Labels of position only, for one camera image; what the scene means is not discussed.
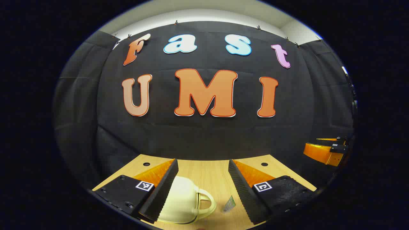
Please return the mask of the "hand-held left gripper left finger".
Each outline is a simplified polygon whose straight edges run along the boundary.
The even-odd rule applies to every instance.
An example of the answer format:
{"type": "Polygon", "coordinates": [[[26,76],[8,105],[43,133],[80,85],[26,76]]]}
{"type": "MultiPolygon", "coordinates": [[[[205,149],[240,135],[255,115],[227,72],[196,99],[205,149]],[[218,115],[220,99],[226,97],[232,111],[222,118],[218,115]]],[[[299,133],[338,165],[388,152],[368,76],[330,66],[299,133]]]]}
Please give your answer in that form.
{"type": "Polygon", "coordinates": [[[159,218],[178,170],[178,160],[172,159],[135,177],[117,176],[92,193],[121,213],[153,224],[159,218]]]}

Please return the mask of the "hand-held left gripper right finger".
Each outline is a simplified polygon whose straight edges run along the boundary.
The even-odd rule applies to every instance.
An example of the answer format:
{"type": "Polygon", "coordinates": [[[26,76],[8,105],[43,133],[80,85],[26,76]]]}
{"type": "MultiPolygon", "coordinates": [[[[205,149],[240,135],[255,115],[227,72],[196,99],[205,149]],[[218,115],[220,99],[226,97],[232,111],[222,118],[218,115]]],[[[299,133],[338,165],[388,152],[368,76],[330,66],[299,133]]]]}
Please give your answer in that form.
{"type": "Polygon", "coordinates": [[[229,160],[228,171],[253,224],[278,221],[316,195],[290,176],[275,178],[237,160],[229,160]]]}

